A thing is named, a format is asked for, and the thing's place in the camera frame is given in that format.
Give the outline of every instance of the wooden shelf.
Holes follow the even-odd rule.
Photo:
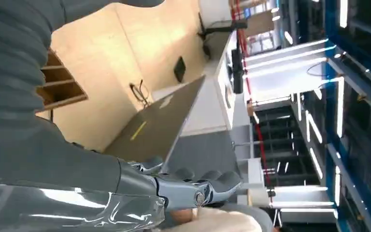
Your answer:
[[[59,57],[48,51],[48,61],[42,68],[46,83],[36,92],[43,98],[44,111],[86,100],[88,97]]]

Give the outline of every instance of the yellow sticker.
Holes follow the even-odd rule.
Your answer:
[[[130,138],[130,141],[133,141],[136,139],[137,135],[140,133],[140,131],[143,129],[143,127],[146,125],[146,121],[144,121],[139,128],[137,128],[136,132],[133,134],[133,136]]]

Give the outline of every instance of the black cable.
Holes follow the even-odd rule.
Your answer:
[[[150,105],[150,103],[148,102],[148,97],[150,96],[150,92],[148,91],[147,87],[144,87],[147,90],[147,97],[145,97],[142,91],[143,80],[140,81],[140,85],[138,88],[133,83],[130,83],[129,86],[130,86],[131,92],[136,97],[137,101],[141,102],[144,108]]]
[[[315,74],[315,73],[310,73],[310,72],[309,72],[311,69],[315,68],[316,66],[318,66],[318,65],[320,65],[320,64],[321,64],[321,63],[317,63],[317,64],[315,64],[315,65],[312,65],[310,68],[308,68],[308,70],[306,71],[306,73],[307,73],[308,75],[311,75],[311,76],[322,76],[322,77],[327,77],[328,75],[326,75],[326,74]]]

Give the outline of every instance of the ceiling light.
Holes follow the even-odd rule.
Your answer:
[[[290,64],[281,65],[277,68],[272,67],[272,68],[260,70],[260,71],[257,71],[257,72],[250,72],[249,74],[244,75],[243,77],[245,79],[245,78],[251,78],[251,77],[264,76],[264,75],[273,74],[273,73],[286,72],[286,71],[289,71],[289,70],[294,70],[294,69],[298,69],[298,68],[301,68],[301,67],[314,65],[314,64],[322,63],[322,62],[326,62],[326,61],[327,61],[326,58],[315,58],[315,59],[306,60],[306,61],[292,62]]]
[[[286,162],[286,164],[285,164],[285,173],[288,171],[288,165],[289,165],[289,162]]]
[[[319,129],[318,129],[318,127],[317,127],[316,124],[315,124],[314,118],[312,117],[311,113],[309,113],[309,112],[308,112],[308,121],[309,121],[309,123],[311,124],[312,129],[314,130],[315,135],[316,135],[316,137],[318,138],[319,143],[321,144],[321,143],[322,143],[322,135],[321,135],[321,132],[319,132]]]
[[[314,45],[317,45],[317,44],[323,44],[327,41],[328,41],[328,39],[324,39],[324,40],[318,40],[318,41],[311,42],[311,43],[305,43],[305,44],[303,43],[303,44],[300,44],[300,45],[296,45],[296,46],[276,50],[274,52],[268,52],[268,53],[248,57],[248,58],[245,59],[245,61],[248,62],[248,61],[252,61],[252,60],[255,60],[255,59],[262,59],[262,58],[265,58],[265,57],[270,57],[270,56],[285,53],[285,52],[291,52],[291,51],[298,50],[298,49],[301,49],[301,48],[311,47],[311,46],[314,46]]]
[[[284,119],[284,118],[290,118],[291,115],[285,115],[285,116],[280,116],[280,117],[277,117],[276,119]]]
[[[324,177],[324,174],[322,173],[321,166],[319,166],[318,159],[316,158],[316,155],[315,155],[314,150],[312,149],[312,147],[309,148],[309,153],[311,154],[311,158],[312,158],[312,161],[314,162],[316,172],[318,173],[319,179],[322,180],[322,178]]]
[[[276,224],[276,217],[278,215],[278,209],[275,210],[275,216],[274,216],[274,227],[275,227],[275,224]]]
[[[258,118],[257,114],[255,113],[255,111],[253,111],[252,113],[253,113],[255,122],[258,124],[259,123],[259,118]]]
[[[318,186],[318,185],[307,185],[307,186],[283,186],[283,187],[275,187],[273,189],[276,193],[286,193],[286,192],[321,192],[326,191],[328,188],[325,186]]]
[[[288,31],[285,31],[284,35],[285,35],[286,40],[288,40],[289,44],[293,45],[294,44],[294,40],[292,39],[292,37],[289,34],[289,32]]]
[[[281,209],[283,213],[333,213],[335,209],[318,209],[318,208],[286,208]]]
[[[271,202],[270,206],[275,208],[302,207],[302,206],[331,206],[333,202]]]
[[[287,100],[289,100],[289,97],[274,98],[274,99],[270,99],[270,100],[255,102],[254,105],[264,105],[264,104],[275,103],[275,102],[283,102],[283,101],[287,101]]]
[[[341,0],[339,26],[345,28],[348,26],[348,0]]]
[[[308,142],[311,141],[311,130],[309,129],[309,112],[306,110],[305,111],[305,120],[306,120],[306,140]]]
[[[338,166],[336,166],[335,172],[335,203],[336,206],[339,206],[341,200],[341,171]]]
[[[279,226],[282,227],[281,213],[280,212],[278,212],[278,222],[279,222]]]
[[[338,81],[338,115],[337,115],[337,122],[336,122],[336,133],[338,134],[339,138],[342,137],[342,127],[343,127],[343,95],[344,95],[344,88],[345,88],[345,80],[342,79]]]
[[[297,93],[298,98],[298,120],[302,121],[302,111],[301,111],[301,105],[300,105],[300,93]]]
[[[320,89],[316,88],[314,89],[314,92],[316,94],[316,96],[321,100],[322,99],[322,92]]]
[[[298,59],[298,58],[302,58],[302,57],[307,57],[307,56],[310,56],[310,55],[314,55],[314,54],[318,54],[318,53],[322,53],[322,52],[332,50],[335,47],[336,47],[336,45],[331,46],[331,47],[326,47],[326,48],[320,48],[320,49],[316,49],[316,50],[312,50],[312,51],[308,51],[308,52],[303,52],[303,53],[299,53],[299,54],[296,54],[296,55],[291,55],[291,56],[285,56],[285,57],[281,57],[281,58],[277,58],[277,59],[272,59],[272,60],[268,60],[268,61],[248,65],[245,69],[247,69],[247,70],[248,69],[254,69],[254,68],[259,68],[259,67],[263,67],[263,66],[270,65],[270,64],[276,64],[276,63],[283,62],[283,61],[290,61],[290,60],[294,60],[294,59]]]

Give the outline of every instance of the red cable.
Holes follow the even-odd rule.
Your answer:
[[[238,19],[240,20],[241,19],[240,0],[237,0],[236,5],[237,5],[237,12],[238,12]],[[231,7],[231,17],[232,17],[232,21],[235,22],[236,17],[235,17],[234,5]],[[246,41],[246,39],[244,39],[244,38],[246,38],[245,37],[245,32],[244,32],[244,30],[238,30],[238,32],[239,32],[239,33],[237,33],[238,40],[240,42],[241,50],[243,51],[244,71],[245,71],[245,74],[248,74],[247,65],[246,65],[246,62],[245,62],[245,55],[247,54],[247,41]],[[251,88],[250,88],[249,79],[246,78],[245,81],[246,81],[246,84],[247,84],[247,90],[248,90],[248,94],[250,96],[250,102],[251,102],[252,99],[251,99]],[[261,129],[259,127],[259,124],[256,124],[256,130],[257,130],[257,133],[258,133],[258,139],[260,141],[259,148],[261,150],[262,164],[264,165],[265,170],[267,170],[267,163],[266,163],[266,159],[265,159],[264,140],[262,138],[262,133],[261,133]],[[271,186],[270,177],[269,177],[267,171],[265,171],[265,178],[266,178],[266,181],[268,183],[268,186]]]

